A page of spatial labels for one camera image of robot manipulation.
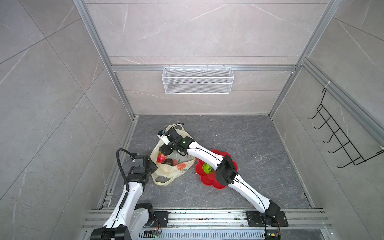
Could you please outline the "cream plastic shopping bag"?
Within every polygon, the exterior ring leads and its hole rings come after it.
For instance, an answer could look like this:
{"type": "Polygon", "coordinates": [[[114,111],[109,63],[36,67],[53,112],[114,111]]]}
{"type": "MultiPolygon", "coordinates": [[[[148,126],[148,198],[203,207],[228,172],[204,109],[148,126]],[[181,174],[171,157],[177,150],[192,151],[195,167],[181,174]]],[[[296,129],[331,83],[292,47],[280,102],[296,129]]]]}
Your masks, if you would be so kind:
{"type": "Polygon", "coordinates": [[[196,157],[187,154],[180,154],[174,150],[168,150],[168,146],[159,140],[150,158],[158,167],[151,175],[153,181],[158,186],[167,186],[176,178],[185,174],[197,161],[196,157]]]}

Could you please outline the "red flower-shaped plastic bowl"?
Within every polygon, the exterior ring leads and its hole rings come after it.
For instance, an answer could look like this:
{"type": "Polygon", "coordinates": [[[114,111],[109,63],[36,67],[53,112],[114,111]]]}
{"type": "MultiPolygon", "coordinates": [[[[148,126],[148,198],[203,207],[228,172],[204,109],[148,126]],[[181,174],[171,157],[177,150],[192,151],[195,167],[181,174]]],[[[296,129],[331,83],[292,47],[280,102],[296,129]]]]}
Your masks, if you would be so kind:
{"type": "Polygon", "coordinates": [[[230,154],[204,148],[188,150],[188,153],[199,160],[196,172],[204,185],[221,190],[239,181],[238,165],[230,154]],[[205,174],[202,169],[204,163],[209,164],[215,171],[209,175],[205,174]]]}

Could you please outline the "red fake apple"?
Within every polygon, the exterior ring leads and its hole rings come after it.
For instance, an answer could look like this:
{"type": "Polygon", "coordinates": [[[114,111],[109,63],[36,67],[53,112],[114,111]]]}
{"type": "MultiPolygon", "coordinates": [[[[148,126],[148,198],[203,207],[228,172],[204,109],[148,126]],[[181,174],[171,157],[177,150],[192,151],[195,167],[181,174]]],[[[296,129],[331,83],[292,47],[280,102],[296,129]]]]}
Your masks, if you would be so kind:
{"type": "Polygon", "coordinates": [[[167,157],[164,154],[159,153],[158,157],[157,157],[157,162],[162,164],[166,159],[167,159],[167,157]]]}

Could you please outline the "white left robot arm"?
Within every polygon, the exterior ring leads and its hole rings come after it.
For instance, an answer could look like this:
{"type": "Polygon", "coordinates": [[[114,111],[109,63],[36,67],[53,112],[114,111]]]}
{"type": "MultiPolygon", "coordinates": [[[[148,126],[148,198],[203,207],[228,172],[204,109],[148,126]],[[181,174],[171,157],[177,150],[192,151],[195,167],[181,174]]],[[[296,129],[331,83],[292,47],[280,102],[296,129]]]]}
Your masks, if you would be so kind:
{"type": "Polygon", "coordinates": [[[149,156],[138,156],[127,174],[120,160],[118,166],[125,184],[122,195],[109,219],[93,230],[91,240],[136,240],[143,227],[154,223],[152,204],[138,201],[157,165],[149,156]]]}

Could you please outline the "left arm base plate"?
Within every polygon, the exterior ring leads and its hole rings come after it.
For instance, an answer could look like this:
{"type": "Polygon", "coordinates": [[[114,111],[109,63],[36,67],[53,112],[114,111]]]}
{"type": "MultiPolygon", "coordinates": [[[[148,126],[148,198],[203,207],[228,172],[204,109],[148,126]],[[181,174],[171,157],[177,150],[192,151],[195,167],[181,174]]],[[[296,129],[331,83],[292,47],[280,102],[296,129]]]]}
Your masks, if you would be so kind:
{"type": "Polygon", "coordinates": [[[155,211],[151,227],[158,228],[159,225],[159,228],[166,228],[168,226],[169,214],[170,212],[168,211],[155,211]]]}

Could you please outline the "dark brown fake fruit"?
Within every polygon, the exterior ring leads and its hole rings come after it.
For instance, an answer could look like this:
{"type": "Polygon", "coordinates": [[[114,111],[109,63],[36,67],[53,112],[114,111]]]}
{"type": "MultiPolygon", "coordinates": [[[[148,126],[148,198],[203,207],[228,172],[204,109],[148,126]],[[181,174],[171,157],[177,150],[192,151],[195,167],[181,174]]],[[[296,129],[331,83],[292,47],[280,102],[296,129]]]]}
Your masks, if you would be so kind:
{"type": "Polygon", "coordinates": [[[169,165],[169,166],[174,166],[174,160],[173,159],[165,159],[165,161],[163,162],[163,164],[165,165],[169,165]]]}

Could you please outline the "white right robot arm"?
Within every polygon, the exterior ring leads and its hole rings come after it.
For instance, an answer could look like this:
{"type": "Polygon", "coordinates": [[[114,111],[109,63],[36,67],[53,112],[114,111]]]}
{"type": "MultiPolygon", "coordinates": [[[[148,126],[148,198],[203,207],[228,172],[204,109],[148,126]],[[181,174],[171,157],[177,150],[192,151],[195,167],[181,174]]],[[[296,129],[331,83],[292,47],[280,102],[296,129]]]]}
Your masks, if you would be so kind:
{"type": "Polygon", "coordinates": [[[246,198],[264,218],[265,224],[271,226],[278,222],[281,208],[257,192],[239,175],[230,156],[221,156],[209,151],[194,139],[182,137],[173,127],[168,131],[159,131],[158,138],[164,143],[160,147],[162,154],[168,155],[175,151],[180,155],[198,158],[216,171],[216,180],[219,184],[236,190],[246,198]]]}

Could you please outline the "green spotted fake fruit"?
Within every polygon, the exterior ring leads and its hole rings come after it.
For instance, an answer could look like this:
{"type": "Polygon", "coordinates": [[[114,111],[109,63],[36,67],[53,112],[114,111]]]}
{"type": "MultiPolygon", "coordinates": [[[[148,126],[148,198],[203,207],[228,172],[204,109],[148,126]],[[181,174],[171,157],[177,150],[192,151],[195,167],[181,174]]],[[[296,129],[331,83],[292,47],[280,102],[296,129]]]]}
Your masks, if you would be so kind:
{"type": "Polygon", "coordinates": [[[204,163],[202,166],[202,169],[205,174],[209,175],[212,174],[215,170],[207,163],[204,163]]]}

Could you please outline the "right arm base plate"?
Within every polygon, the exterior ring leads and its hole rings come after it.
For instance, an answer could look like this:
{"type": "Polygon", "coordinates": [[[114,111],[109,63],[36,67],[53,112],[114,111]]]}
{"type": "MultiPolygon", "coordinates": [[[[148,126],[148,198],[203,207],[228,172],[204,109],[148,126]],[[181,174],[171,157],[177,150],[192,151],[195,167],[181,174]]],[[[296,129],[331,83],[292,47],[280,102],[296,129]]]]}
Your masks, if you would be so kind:
{"type": "Polygon", "coordinates": [[[249,227],[288,227],[289,223],[283,211],[278,213],[260,213],[258,211],[246,211],[249,227]]]}

